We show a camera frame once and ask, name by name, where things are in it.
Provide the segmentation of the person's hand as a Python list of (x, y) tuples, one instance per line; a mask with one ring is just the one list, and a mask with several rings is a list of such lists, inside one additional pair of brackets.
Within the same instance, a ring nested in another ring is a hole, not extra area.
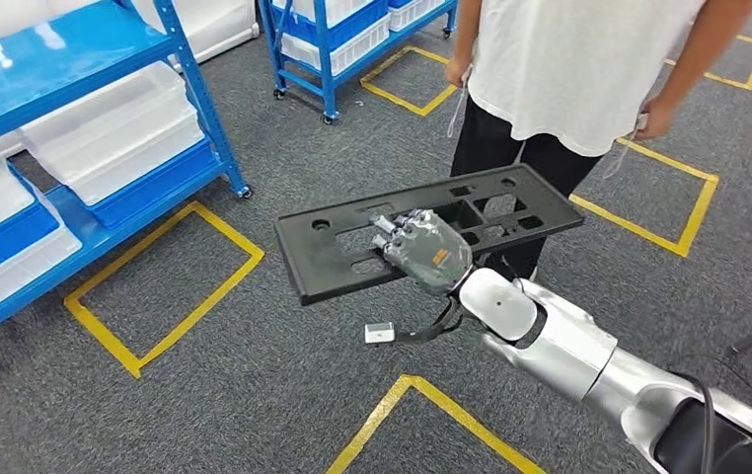
[(470, 52), (454, 52), (448, 59), (444, 68), (446, 81), (456, 88), (465, 88), (471, 74), (471, 67), (472, 54)]
[(646, 115), (645, 125), (636, 131), (634, 139), (649, 140), (665, 135), (672, 125), (676, 110), (677, 103), (672, 100), (660, 96), (648, 100), (641, 110)]

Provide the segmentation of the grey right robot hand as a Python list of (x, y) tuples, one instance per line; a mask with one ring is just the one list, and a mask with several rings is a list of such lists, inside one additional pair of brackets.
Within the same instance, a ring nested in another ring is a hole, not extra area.
[(390, 219), (370, 217), (378, 229), (371, 244), (391, 266), (432, 294), (449, 294), (473, 270), (473, 252), (464, 237), (431, 208), (416, 208)]

